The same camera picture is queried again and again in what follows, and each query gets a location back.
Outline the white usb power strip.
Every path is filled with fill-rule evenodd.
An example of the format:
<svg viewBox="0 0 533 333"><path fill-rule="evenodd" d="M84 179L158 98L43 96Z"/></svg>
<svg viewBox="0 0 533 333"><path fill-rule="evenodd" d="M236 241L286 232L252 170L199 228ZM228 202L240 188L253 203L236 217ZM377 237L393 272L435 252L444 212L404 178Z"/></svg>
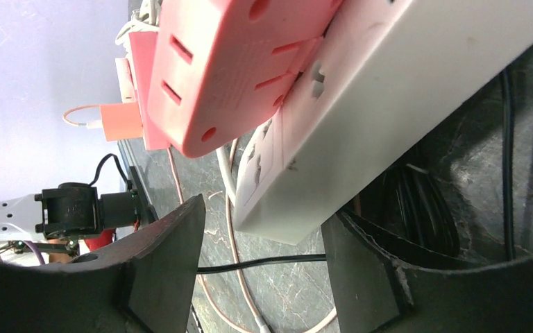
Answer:
<svg viewBox="0 0 533 333"><path fill-rule="evenodd" d="M533 45L533 1L345 1L242 155L233 228L295 245Z"/></svg>

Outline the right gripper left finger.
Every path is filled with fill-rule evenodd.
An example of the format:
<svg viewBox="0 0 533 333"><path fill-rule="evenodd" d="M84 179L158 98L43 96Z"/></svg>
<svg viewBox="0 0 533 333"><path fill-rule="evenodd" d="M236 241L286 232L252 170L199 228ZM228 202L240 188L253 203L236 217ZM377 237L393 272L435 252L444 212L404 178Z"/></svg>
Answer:
<svg viewBox="0 0 533 333"><path fill-rule="evenodd" d="M68 264L0 263L0 332L185 332L205 202Z"/></svg>

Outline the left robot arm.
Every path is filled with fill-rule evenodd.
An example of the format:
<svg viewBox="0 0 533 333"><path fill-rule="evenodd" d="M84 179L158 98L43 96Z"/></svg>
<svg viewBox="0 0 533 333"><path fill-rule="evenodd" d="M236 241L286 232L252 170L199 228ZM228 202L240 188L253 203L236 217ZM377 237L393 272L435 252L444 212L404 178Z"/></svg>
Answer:
<svg viewBox="0 0 533 333"><path fill-rule="evenodd" d="M112 159L126 186L99 194L95 184ZM0 201L0 242L85 239L105 230L146 225L158 218L137 169L123 170L115 154L105 155L90 183L65 182L38 194Z"/></svg>

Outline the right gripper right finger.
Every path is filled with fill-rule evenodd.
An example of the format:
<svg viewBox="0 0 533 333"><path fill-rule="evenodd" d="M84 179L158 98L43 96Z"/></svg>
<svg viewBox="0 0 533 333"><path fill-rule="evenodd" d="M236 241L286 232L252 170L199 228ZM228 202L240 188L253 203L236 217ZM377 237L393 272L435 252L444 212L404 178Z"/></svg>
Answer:
<svg viewBox="0 0 533 333"><path fill-rule="evenodd" d="M482 266L350 211L321 232L342 332L533 332L533 256Z"/></svg>

